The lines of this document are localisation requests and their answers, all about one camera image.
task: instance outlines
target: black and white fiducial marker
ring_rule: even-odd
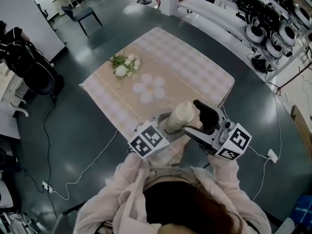
[[[146,121],[128,141],[132,149],[141,157],[147,158],[158,150],[162,150],[170,143],[169,141],[150,123]]]

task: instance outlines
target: strap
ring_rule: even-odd
[[[109,230],[112,230],[113,229],[113,225],[110,221],[103,221],[99,227],[96,229],[96,231],[94,232],[94,234],[100,234],[99,233],[99,230],[101,228],[106,228],[106,229],[109,229]]]
[[[246,223],[248,224],[248,226],[250,226],[255,232],[257,232],[258,234],[260,234],[260,232],[257,230],[257,228],[248,220],[246,220]]]

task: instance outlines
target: table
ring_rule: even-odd
[[[81,86],[118,131],[130,140],[136,127],[149,120],[159,110],[172,111],[176,106],[195,98],[221,106],[226,100],[234,79],[221,67],[185,42],[155,27],[116,53],[128,56],[135,53],[141,61],[140,69],[120,82],[106,61]],[[152,81],[152,97],[145,99],[144,90],[135,87]],[[199,111],[193,106],[195,117],[190,122],[200,127]],[[148,158],[151,167],[164,167],[180,162],[186,135]]]
[[[14,97],[18,97],[22,102],[26,103],[23,98],[16,94],[16,90],[22,82],[23,79],[10,71],[4,63],[0,64],[0,102],[10,105],[16,111],[23,112],[28,117],[29,114],[25,109],[12,104]]]

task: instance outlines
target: white flower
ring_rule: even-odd
[[[141,94],[141,101],[143,103],[148,103],[152,100],[153,95],[156,98],[164,98],[165,91],[161,86],[165,83],[163,77],[156,77],[154,80],[151,75],[143,74],[141,76],[143,83],[136,83],[133,85],[132,89],[136,93]]]
[[[128,69],[124,65],[118,66],[118,68],[115,70],[115,75],[124,77],[127,73]]]
[[[135,59],[135,55],[133,53],[131,53],[129,56],[128,56],[128,59],[130,61],[133,61]]]
[[[125,65],[130,65],[130,64],[131,64],[131,61],[129,59],[126,59]]]
[[[141,65],[140,60],[136,60],[136,61],[135,61],[135,65],[136,65],[136,66],[140,66],[140,65]]]

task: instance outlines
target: electrical outlet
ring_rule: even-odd
[[[268,151],[268,157],[271,159],[271,161],[275,164],[277,162],[277,155],[275,154],[275,152],[273,152],[272,149],[269,149]]]
[[[42,182],[42,186],[44,189],[46,189],[49,193],[52,193],[53,192],[53,188],[52,186],[49,186],[46,182]]]

